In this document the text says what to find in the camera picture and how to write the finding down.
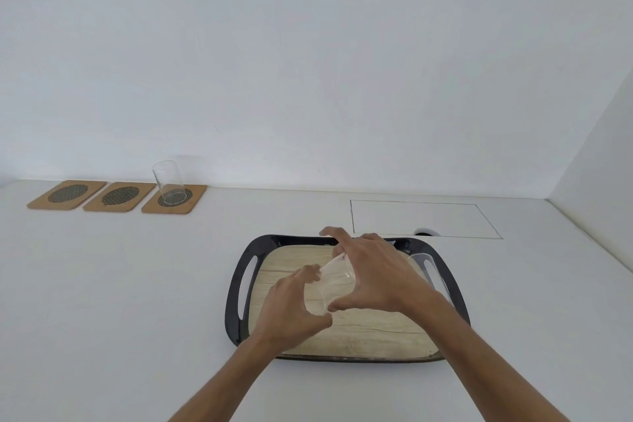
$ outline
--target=person's left hand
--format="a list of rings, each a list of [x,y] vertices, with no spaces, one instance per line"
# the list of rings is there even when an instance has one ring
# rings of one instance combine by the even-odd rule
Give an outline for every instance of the person's left hand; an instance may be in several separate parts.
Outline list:
[[[304,286],[319,280],[319,268],[304,266],[278,280],[268,291],[251,337],[268,345],[275,356],[332,325],[332,314],[311,314],[303,301]]]

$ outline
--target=person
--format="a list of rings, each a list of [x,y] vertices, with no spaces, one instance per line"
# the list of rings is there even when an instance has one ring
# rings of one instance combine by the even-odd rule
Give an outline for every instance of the person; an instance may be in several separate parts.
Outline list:
[[[354,290],[333,301],[330,312],[358,308],[406,315],[435,342],[486,422],[569,422],[390,243],[376,234],[352,238],[340,227],[320,234],[337,240],[332,257],[345,252],[356,273]],[[276,356],[332,325],[332,314],[313,315],[303,303],[304,284],[318,280],[318,269],[305,266],[270,289],[251,336],[170,422],[228,422]]]

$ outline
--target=white table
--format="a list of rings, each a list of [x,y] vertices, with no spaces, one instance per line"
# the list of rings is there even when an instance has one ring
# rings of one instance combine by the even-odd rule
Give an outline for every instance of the white table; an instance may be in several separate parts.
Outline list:
[[[473,327],[571,420],[633,414],[633,274],[546,201],[209,188],[188,216],[26,208],[55,184],[0,189],[3,421],[167,420],[233,352],[246,245],[352,232],[351,199],[476,203],[502,238],[424,238]],[[233,420],[481,418],[446,362],[275,361]]]

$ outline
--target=coaster's round woven center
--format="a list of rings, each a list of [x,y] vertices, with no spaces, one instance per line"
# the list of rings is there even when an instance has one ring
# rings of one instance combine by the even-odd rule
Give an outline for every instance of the coaster's round woven center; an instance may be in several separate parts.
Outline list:
[[[158,205],[162,207],[176,207],[187,202],[193,196],[193,192],[189,189],[185,189],[185,194],[182,193],[182,189],[170,190],[167,194],[158,197]]]
[[[81,197],[88,192],[88,186],[84,184],[73,184],[57,189],[48,196],[48,201],[53,203],[68,202],[74,198]]]
[[[138,193],[138,187],[119,187],[118,189],[111,190],[101,197],[101,202],[103,202],[104,205],[119,205],[120,203],[129,202],[131,199],[136,197]]]

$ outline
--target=square wooden coaster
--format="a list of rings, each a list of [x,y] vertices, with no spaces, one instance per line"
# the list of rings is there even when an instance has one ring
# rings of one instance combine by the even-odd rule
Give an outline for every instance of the square wooden coaster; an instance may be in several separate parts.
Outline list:
[[[165,205],[160,191],[156,192],[141,209],[145,214],[188,214],[200,200],[206,185],[185,184],[187,199],[180,205]]]
[[[114,182],[83,206],[88,212],[129,212],[156,187],[153,183]]]
[[[29,209],[72,210],[97,192],[105,182],[95,180],[64,180],[45,194],[29,202]]]

